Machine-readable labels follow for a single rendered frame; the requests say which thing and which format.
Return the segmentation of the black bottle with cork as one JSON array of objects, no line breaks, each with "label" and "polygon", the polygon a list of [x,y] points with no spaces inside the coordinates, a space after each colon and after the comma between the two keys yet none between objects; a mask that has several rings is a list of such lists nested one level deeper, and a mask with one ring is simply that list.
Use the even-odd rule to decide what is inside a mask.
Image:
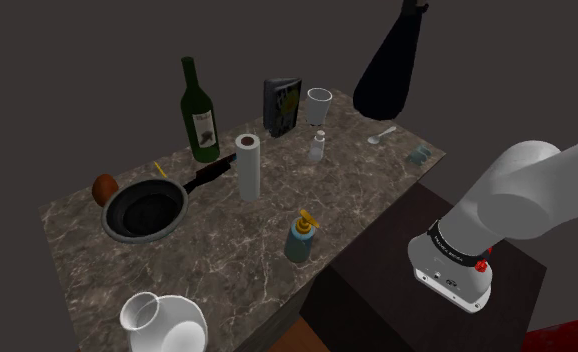
[{"label": "black bottle with cork", "polygon": [[403,0],[401,12],[353,92],[363,116],[395,119],[404,109],[416,58],[422,17],[429,0]]}]

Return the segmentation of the small clear bottle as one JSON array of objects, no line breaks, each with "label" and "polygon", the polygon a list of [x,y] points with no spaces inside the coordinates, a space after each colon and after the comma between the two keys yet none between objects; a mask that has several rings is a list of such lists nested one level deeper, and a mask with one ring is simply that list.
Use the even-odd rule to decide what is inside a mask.
[{"label": "small clear bottle", "polygon": [[318,130],[311,142],[308,157],[313,161],[320,161],[323,158],[325,146],[325,132]]}]

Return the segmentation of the white paper towel roll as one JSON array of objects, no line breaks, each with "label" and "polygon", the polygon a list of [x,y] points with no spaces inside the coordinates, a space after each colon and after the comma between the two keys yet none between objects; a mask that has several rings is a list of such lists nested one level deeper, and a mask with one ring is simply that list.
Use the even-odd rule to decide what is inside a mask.
[{"label": "white paper towel roll", "polygon": [[244,133],[235,139],[236,170],[240,196],[254,201],[260,195],[260,139]]}]

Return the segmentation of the blue soap dispenser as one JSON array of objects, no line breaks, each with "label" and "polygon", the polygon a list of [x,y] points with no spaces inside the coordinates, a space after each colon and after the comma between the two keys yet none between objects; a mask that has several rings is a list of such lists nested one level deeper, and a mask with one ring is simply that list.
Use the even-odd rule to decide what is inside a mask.
[{"label": "blue soap dispenser", "polygon": [[284,254],[294,263],[305,262],[311,252],[312,241],[319,223],[304,209],[291,223],[285,242]]}]

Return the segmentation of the dark book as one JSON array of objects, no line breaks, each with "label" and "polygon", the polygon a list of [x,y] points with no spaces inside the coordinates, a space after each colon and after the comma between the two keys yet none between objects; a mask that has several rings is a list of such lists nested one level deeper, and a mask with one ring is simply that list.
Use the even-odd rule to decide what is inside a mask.
[{"label": "dark book", "polygon": [[263,125],[272,137],[281,137],[296,126],[301,85],[299,78],[264,81]]}]

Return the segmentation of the white cup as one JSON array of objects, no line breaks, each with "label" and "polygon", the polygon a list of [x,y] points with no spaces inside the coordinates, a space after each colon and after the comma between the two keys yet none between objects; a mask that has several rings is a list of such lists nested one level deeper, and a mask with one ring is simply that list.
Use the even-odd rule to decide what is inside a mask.
[{"label": "white cup", "polygon": [[314,126],[324,123],[332,101],[332,93],[324,88],[311,88],[307,92],[307,122]]}]

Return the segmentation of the silver spoon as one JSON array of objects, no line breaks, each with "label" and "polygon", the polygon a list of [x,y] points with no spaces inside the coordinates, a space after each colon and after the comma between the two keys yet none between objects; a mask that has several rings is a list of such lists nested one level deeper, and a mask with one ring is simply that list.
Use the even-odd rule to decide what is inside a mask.
[{"label": "silver spoon", "polygon": [[378,144],[378,143],[380,142],[380,139],[381,139],[383,136],[385,136],[385,135],[387,135],[387,134],[389,134],[389,133],[394,132],[396,129],[397,129],[396,126],[392,126],[392,127],[390,127],[390,128],[387,128],[385,131],[383,131],[383,132],[381,132],[381,133],[379,133],[379,134],[377,134],[377,135],[370,136],[370,137],[368,138],[368,142],[369,142],[370,144]]}]

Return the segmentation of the green wine bottle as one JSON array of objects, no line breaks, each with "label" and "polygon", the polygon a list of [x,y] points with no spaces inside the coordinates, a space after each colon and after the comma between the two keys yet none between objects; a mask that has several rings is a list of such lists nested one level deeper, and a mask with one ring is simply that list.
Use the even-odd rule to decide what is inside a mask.
[{"label": "green wine bottle", "polygon": [[181,63],[186,89],[180,108],[190,148],[196,161],[210,163],[220,155],[213,103],[199,85],[194,59],[186,56]]}]

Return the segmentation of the small light blue object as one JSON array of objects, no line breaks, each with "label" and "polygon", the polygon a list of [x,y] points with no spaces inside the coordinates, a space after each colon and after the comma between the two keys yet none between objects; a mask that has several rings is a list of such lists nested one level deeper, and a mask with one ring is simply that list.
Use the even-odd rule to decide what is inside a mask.
[{"label": "small light blue object", "polygon": [[430,157],[431,151],[424,145],[419,145],[407,156],[407,160],[415,165],[422,166]]}]

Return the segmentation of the dark robot stand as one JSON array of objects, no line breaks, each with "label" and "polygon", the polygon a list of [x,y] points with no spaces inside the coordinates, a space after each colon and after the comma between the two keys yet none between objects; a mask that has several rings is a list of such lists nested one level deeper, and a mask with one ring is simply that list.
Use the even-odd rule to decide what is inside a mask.
[{"label": "dark robot stand", "polygon": [[549,352],[528,330],[546,268],[511,243],[492,250],[478,313],[416,279],[408,242],[450,207],[413,185],[318,275],[301,312],[330,352]]}]

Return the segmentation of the black frying pan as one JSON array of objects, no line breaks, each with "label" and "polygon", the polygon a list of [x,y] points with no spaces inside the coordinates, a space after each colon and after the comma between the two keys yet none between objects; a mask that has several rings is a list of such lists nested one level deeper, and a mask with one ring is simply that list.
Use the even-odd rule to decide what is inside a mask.
[{"label": "black frying pan", "polygon": [[103,230],[113,240],[127,244],[165,238],[185,218],[192,191],[224,174],[236,159],[233,153],[205,166],[185,185],[169,178],[151,178],[119,189],[103,206]]}]

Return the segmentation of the brown egg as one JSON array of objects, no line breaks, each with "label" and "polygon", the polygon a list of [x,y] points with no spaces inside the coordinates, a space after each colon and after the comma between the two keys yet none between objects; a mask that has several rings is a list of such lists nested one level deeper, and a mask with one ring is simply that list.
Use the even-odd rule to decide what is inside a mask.
[{"label": "brown egg", "polygon": [[102,174],[95,179],[92,185],[92,196],[94,201],[103,207],[118,189],[119,186],[111,175]]}]

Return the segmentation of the white jug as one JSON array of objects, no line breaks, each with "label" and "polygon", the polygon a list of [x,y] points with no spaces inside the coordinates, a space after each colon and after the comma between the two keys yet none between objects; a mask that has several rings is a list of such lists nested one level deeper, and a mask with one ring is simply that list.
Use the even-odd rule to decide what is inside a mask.
[{"label": "white jug", "polygon": [[204,315],[183,296],[139,292],[125,302],[119,320],[130,352],[206,352]]}]

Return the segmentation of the red gas cylinder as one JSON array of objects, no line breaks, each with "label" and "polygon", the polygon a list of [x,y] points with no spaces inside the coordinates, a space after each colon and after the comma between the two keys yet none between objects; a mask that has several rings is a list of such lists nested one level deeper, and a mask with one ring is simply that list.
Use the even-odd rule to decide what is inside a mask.
[{"label": "red gas cylinder", "polygon": [[578,352],[578,320],[528,332],[521,352]]}]

